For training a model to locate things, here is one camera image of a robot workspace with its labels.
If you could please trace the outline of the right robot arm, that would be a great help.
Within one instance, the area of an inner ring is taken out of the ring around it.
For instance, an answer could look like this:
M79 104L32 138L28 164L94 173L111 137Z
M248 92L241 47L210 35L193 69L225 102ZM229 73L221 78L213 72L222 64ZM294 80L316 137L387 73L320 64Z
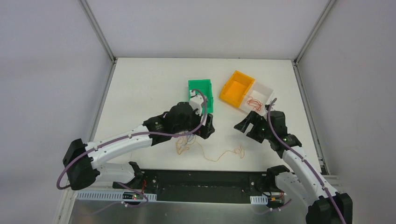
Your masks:
M234 128L270 147L289 166L267 169L265 185L271 191L285 192L292 202L304 206L307 224L353 223L353 201L347 193L340 193L308 159L302 143L288 132L285 114L271 111L264 117L251 111Z

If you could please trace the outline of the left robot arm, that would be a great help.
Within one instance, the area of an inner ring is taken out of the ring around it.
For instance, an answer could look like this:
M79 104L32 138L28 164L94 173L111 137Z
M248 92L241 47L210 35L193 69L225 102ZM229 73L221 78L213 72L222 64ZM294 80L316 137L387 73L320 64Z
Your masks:
M189 134L207 139L215 132L212 122L213 115L206 110L179 102L169 111L107 140L88 143L73 140L63 158L64 170L57 180L57 188L81 190L96 182L113 182L136 189L142 184L137 163L117 164L110 160Z

